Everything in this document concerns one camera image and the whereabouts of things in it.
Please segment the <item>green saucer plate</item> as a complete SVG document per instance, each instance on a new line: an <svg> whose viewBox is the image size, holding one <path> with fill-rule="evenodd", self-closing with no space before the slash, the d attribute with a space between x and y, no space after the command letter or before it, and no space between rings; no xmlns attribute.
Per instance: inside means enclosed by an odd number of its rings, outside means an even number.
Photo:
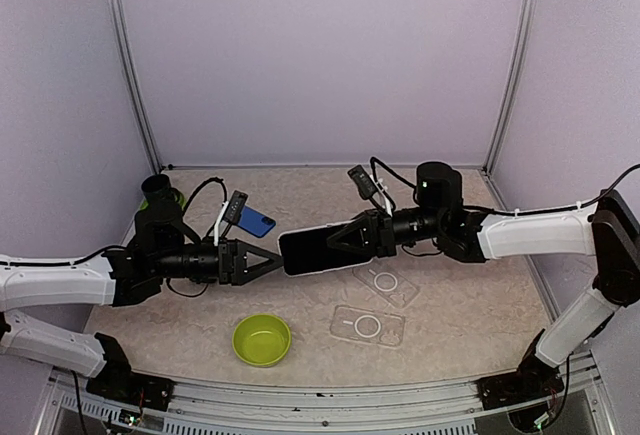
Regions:
<svg viewBox="0 0 640 435"><path fill-rule="evenodd" d="M177 203L179 204L179 206L181 207L181 209L184 209L185 205L186 205L186 197L184 196L184 194L180 191L175 189L173 191L174 194L174 198L177 201ZM143 201L141 203L141 205L139 206L139 210L145 210L148 207L148 202L147 201Z"/></svg>

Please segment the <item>right aluminium frame post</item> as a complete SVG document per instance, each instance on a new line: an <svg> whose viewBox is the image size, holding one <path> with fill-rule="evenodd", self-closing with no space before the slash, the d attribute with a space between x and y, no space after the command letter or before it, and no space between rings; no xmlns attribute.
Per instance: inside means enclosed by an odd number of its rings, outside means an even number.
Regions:
<svg viewBox="0 0 640 435"><path fill-rule="evenodd" d="M525 65L531 28L535 16L536 3L537 0L522 0L521 3L506 85L499 107L498 119L483 165L483 170L488 177L492 177L494 175L501 151L506 141L508 127L513 115L517 91Z"/></svg>

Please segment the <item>green bowl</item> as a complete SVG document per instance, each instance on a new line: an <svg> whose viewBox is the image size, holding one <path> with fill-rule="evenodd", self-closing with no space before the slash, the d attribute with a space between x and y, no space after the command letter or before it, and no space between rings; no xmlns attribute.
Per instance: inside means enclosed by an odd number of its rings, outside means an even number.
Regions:
<svg viewBox="0 0 640 435"><path fill-rule="evenodd" d="M244 363L260 368L274 366L283 360L291 343L289 325L282 318L267 313L244 318L232 335L235 355Z"/></svg>

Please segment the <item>blue smartphone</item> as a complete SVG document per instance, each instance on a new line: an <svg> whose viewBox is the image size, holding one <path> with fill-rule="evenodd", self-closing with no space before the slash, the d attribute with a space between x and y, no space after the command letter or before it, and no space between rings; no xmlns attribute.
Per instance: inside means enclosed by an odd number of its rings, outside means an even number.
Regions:
<svg viewBox="0 0 640 435"><path fill-rule="evenodd" d="M263 238L276 226L276 221L245 205L236 226L256 238Z"/></svg>

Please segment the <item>aluminium frame post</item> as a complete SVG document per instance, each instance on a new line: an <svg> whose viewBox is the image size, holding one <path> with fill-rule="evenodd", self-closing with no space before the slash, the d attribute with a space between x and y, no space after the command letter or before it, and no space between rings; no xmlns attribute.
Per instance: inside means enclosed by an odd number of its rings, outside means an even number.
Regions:
<svg viewBox="0 0 640 435"><path fill-rule="evenodd" d="M537 0L522 0L521 3L506 85L499 107L498 119L483 165L483 170L488 177L492 177L494 175L501 151L506 141L508 127L513 115L517 91L525 65L531 28L535 16L536 3Z"/></svg>
<svg viewBox="0 0 640 435"><path fill-rule="evenodd" d="M131 43L129 40L123 0L107 0L123 75L147 161L154 173L163 170L157 143L147 115Z"/></svg>

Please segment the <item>black smartphone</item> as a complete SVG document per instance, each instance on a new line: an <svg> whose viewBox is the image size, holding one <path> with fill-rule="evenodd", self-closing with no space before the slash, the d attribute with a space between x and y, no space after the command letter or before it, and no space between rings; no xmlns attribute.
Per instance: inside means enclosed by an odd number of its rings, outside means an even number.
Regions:
<svg viewBox="0 0 640 435"><path fill-rule="evenodd" d="M278 248L286 275L319 274L370 263L373 260L371 256L328 246L327 239L347 225L347 222L330 223L283 232L278 237Z"/></svg>

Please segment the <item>clear phone case upper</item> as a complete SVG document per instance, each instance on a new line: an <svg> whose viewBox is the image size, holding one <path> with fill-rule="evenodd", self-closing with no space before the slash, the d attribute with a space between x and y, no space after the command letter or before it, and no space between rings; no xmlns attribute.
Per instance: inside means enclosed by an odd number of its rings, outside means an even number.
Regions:
<svg viewBox="0 0 640 435"><path fill-rule="evenodd" d="M394 308L403 309L418 296L419 288L404 276L384 266L361 266L353 276Z"/></svg>

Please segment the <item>left aluminium frame post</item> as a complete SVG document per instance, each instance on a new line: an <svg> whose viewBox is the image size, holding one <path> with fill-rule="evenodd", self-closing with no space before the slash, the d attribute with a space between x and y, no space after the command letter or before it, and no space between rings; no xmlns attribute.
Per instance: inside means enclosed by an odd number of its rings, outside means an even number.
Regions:
<svg viewBox="0 0 640 435"><path fill-rule="evenodd" d="M123 75L147 161L154 173L163 170L157 143L147 115L131 43L129 40L123 0L107 0Z"/></svg>

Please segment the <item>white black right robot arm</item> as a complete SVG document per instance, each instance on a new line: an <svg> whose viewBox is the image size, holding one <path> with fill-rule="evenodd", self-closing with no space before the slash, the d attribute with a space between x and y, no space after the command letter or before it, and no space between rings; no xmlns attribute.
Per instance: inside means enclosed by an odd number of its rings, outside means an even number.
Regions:
<svg viewBox="0 0 640 435"><path fill-rule="evenodd" d="M639 222L614 187L589 201L525 212L467 206L462 176L443 162L416 169L415 207L366 210L327 239L330 248L367 258L433 241L446 257L484 263L510 256L582 254L597 274L578 298L527 348L515 371L479 380L485 407L549 395L565 388L560 366L597 335L622 307L639 300Z"/></svg>

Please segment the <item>front aluminium rail base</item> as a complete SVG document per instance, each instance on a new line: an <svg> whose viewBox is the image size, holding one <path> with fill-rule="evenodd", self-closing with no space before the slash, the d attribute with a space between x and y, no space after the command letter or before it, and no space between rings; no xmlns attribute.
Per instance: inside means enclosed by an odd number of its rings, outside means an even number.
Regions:
<svg viewBox="0 0 640 435"><path fill-rule="evenodd" d="M594 358L572 356L560 371L569 391L491 407L475 378L379 387L309 388L177 380L164 409L76 392L56 370L43 392L34 434L491 434L513 418L556 402L545 434L618 434Z"/></svg>

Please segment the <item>clear phone case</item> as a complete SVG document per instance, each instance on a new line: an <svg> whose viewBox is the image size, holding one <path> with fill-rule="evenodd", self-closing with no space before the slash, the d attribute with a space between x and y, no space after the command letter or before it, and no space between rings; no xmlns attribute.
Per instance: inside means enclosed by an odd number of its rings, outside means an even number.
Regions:
<svg viewBox="0 0 640 435"><path fill-rule="evenodd" d="M353 276L394 308L403 309L418 296L419 288L404 276L384 266L361 266Z"/></svg>
<svg viewBox="0 0 640 435"><path fill-rule="evenodd" d="M329 332L340 339L396 348L405 332L404 316L338 305Z"/></svg>

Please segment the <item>dark green mug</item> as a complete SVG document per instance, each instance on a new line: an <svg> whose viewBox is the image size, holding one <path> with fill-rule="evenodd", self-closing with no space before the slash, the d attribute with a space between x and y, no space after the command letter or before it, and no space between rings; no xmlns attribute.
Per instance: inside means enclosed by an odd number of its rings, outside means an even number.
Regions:
<svg viewBox="0 0 640 435"><path fill-rule="evenodd" d="M143 201L147 201L148 205L158 200L173 200L177 203L173 194L175 189L166 174L149 176L141 184L141 191L144 196Z"/></svg>

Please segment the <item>clear phone case lower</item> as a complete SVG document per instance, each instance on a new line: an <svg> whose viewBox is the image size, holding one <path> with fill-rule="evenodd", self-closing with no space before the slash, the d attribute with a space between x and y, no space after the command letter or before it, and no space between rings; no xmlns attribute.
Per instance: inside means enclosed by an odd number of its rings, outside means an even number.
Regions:
<svg viewBox="0 0 640 435"><path fill-rule="evenodd" d="M396 348L405 332L404 316L338 305L329 332L340 339Z"/></svg>

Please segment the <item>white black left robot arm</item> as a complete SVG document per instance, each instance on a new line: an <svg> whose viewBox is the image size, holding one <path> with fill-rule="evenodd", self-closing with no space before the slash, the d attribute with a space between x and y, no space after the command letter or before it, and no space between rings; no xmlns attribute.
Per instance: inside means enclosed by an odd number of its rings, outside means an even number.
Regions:
<svg viewBox="0 0 640 435"><path fill-rule="evenodd" d="M241 286L282 265L273 252L237 239L202 239L174 198L148 202L125 247L108 246L77 260L1 259L1 352L67 369L89 392L125 403L167 401L169 379L133 371L119 342L74 333L25 314L37 306L127 307L159 294L171 279Z"/></svg>

